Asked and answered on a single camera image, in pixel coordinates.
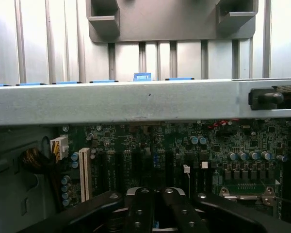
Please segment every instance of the capacitor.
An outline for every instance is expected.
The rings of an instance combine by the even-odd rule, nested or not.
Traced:
[[[71,191],[67,191],[67,192],[65,192],[65,193],[62,193],[62,198],[63,198],[63,199],[68,199],[69,196],[71,196]]]
[[[227,157],[230,159],[230,160],[236,160],[237,159],[237,155],[233,152],[230,152],[227,154]]]
[[[79,162],[78,161],[73,161],[72,164],[71,164],[72,168],[78,168],[78,166],[79,166]]]
[[[71,202],[71,198],[63,200],[63,206],[68,206]]]
[[[61,183],[62,183],[63,185],[66,185],[70,180],[71,180],[70,176],[65,175],[65,176],[62,178]]]
[[[193,145],[196,145],[198,143],[198,139],[196,136],[191,136],[190,137],[190,141]]]
[[[199,140],[199,143],[200,143],[201,145],[204,145],[204,144],[207,143],[207,139],[204,138],[204,136],[198,136],[197,139]]]
[[[78,158],[79,158],[79,153],[78,152],[74,152],[72,155],[71,155],[71,160],[72,161],[77,161]]]
[[[249,153],[249,157],[251,159],[253,159],[253,160],[257,160],[259,158],[259,154],[254,152],[254,151],[252,151],[252,152]]]
[[[240,152],[238,153],[238,157],[239,157],[241,160],[247,160],[248,155],[247,155],[246,153],[240,151]]]
[[[263,159],[265,159],[265,160],[270,160],[270,159],[272,158],[271,154],[268,153],[267,151],[263,151],[263,152],[261,153],[261,157],[262,157]]]
[[[62,186],[61,191],[65,193],[70,189],[70,187],[71,187],[71,184],[68,183],[68,184]]]
[[[288,158],[286,156],[283,156],[283,155],[277,155],[276,159],[278,159],[279,161],[282,161],[282,162],[286,162],[288,160]]]

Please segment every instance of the wire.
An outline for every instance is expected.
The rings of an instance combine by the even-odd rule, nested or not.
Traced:
[[[229,121],[239,121],[239,119],[230,119],[230,120],[217,121],[212,126],[208,126],[208,129],[211,129],[212,130],[212,129],[214,129],[216,127],[219,127],[219,126],[229,125],[228,124]]]
[[[281,200],[281,201],[284,201],[284,202],[287,202],[287,203],[291,204],[291,200],[288,200],[288,199],[285,199],[285,198],[279,198],[279,197],[274,197],[274,198],[277,199],[277,200]]]

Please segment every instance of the pci slot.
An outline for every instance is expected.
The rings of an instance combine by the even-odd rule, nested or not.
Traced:
[[[83,153],[84,160],[84,180],[85,180],[85,199],[89,200],[93,197],[92,191],[92,170],[91,170],[91,151],[89,148]]]
[[[92,198],[92,172],[90,148],[82,148],[79,151],[80,160],[80,183],[81,183],[81,202]]]
[[[84,179],[84,148],[79,150],[79,161],[80,161],[80,185],[81,185],[81,202],[85,202],[85,179]]]

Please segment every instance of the gray metal bracket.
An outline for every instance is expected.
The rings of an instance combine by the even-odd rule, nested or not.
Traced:
[[[86,0],[94,42],[245,39],[258,0]]]

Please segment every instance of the silver metal panel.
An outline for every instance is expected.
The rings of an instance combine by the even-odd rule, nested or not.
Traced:
[[[134,73],[139,72],[139,46],[138,43],[115,44],[116,80],[129,82],[133,80]]]
[[[250,78],[250,39],[239,40],[239,78]]]
[[[232,41],[208,42],[209,79],[232,78]]]
[[[291,0],[272,1],[270,77],[291,77]]]
[[[86,0],[77,1],[80,81],[109,79],[108,44],[95,44],[89,38]]]
[[[65,1],[48,1],[52,81],[68,81]]]
[[[45,0],[21,0],[27,83],[49,83]]]
[[[259,11],[256,15],[256,32],[252,40],[252,75],[253,79],[263,77],[263,40],[264,40],[265,0],[259,0]]]
[[[202,78],[202,52],[200,41],[177,42],[178,77]]]
[[[6,87],[0,88],[0,126],[291,117],[291,110],[250,109],[251,89],[274,85],[291,79]]]
[[[0,83],[19,83],[14,0],[0,0]]]
[[[77,0],[65,1],[65,29],[69,80],[79,81]]]
[[[152,80],[158,80],[158,51],[156,42],[145,44],[146,71],[151,73]]]
[[[165,80],[171,77],[170,68],[170,43],[158,43],[158,63],[159,63],[159,80]]]

